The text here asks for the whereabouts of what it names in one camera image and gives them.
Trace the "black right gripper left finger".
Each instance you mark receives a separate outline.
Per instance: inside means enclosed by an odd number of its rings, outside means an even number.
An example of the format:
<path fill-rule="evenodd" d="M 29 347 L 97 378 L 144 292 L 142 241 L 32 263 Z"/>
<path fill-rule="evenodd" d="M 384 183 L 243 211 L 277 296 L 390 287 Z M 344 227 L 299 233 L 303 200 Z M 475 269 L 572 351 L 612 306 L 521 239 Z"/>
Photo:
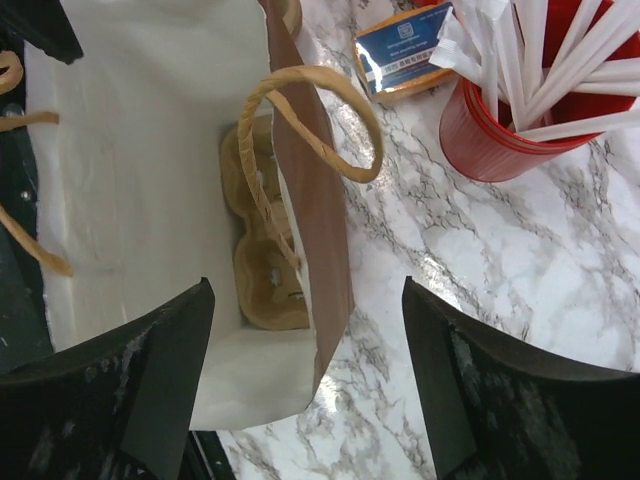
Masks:
<path fill-rule="evenodd" d="M 175 479 L 215 306 L 210 282 L 1 377 L 4 479 Z"/>

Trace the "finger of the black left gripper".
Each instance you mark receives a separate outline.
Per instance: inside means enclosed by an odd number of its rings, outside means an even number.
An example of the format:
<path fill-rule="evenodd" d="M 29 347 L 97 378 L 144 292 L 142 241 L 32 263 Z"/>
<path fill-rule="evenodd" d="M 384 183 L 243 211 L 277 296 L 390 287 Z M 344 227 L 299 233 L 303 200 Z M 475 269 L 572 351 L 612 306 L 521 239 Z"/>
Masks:
<path fill-rule="evenodd" d="M 58 0 L 1 0 L 1 25 L 59 62 L 72 64 L 84 56 Z"/>

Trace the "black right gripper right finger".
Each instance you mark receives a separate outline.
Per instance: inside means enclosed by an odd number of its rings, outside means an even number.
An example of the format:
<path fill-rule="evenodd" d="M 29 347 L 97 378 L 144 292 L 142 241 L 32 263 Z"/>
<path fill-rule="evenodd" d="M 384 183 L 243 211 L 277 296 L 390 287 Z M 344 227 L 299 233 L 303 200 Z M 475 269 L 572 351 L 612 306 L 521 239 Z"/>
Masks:
<path fill-rule="evenodd" d="M 406 338 L 440 479 L 635 479 L 639 377 L 539 349 L 412 279 Z"/>

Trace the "brown paper bag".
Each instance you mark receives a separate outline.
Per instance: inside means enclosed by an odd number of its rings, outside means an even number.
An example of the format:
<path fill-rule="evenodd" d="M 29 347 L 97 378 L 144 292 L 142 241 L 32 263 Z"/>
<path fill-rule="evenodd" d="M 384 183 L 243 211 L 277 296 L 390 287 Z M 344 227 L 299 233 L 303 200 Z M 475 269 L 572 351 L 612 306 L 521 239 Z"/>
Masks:
<path fill-rule="evenodd" d="M 200 279 L 215 295 L 195 430 L 303 412 L 353 310 L 343 183 L 383 160 L 369 102 L 304 65 L 271 1 L 60 1 L 84 56 L 24 41 L 52 347 L 139 317 Z M 310 327 L 253 326 L 238 301 L 242 220 L 224 196 L 220 145 L 237 130 L 252 198 L 302 287 Z"/>

